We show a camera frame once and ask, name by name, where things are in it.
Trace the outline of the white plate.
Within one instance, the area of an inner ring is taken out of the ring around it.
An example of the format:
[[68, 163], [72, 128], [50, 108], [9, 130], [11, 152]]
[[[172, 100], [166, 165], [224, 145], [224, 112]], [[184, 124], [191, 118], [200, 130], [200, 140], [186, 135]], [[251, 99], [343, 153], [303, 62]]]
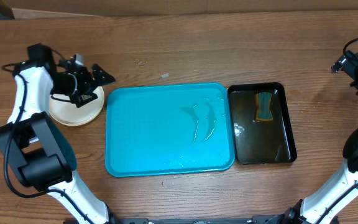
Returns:
[[50, 99], [50, 116], [57, 122], [66, 126], [81, 126], [94, 120], [104, 105], [104, 90], [97, 87], [93, 92], [97, 99], [77, 108], [75, 104]]

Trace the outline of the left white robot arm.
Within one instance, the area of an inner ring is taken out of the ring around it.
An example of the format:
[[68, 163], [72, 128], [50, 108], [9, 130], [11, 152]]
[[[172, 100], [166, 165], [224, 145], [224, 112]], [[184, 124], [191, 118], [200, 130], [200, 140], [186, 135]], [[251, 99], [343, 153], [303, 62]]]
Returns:
[[74, 223], [120, 223], [77, 173], [74, 151], [49, 113], [55, 94], [79, 108], [97, 99], [95, 89], [115, 78], [96, 63], [88, 70], [78, 54], [56, 61], [55, 52], [43, 44], [31, 45], [28, 60], [1, 67], [16, 83], [12, 114], [0, 126], [4, 180], [21, 198], [49, 195], [58, 200]]

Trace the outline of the green yellow sponge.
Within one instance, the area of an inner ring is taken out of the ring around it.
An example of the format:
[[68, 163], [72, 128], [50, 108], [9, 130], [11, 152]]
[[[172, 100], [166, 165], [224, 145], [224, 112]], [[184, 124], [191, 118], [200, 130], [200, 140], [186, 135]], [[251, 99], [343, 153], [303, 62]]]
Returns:
[[255, 121], [270, 122], [273, 121], [273, 115], [270, 110], [272, 94], [269, 92], [260, 92], [255, 95]]

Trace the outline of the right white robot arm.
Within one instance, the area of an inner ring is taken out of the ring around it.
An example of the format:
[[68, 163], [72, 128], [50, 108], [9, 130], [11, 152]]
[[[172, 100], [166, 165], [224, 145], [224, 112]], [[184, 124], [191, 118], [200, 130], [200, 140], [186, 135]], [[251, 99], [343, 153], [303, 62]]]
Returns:
[[[357, 41], [358, 38], [353, 39], [344, 46], [342, 56], [331, 70], [348, 74], [353, 79], [350, 86], [357, 89], [358, 96], [358, 53], [347, 49]], [[337, 214], [358, 197], [358, 128], [347, 139], [342, 155], [341, 166], [314, 194], [299, 200], [294, 207], [267, 223], [339, 223]]]

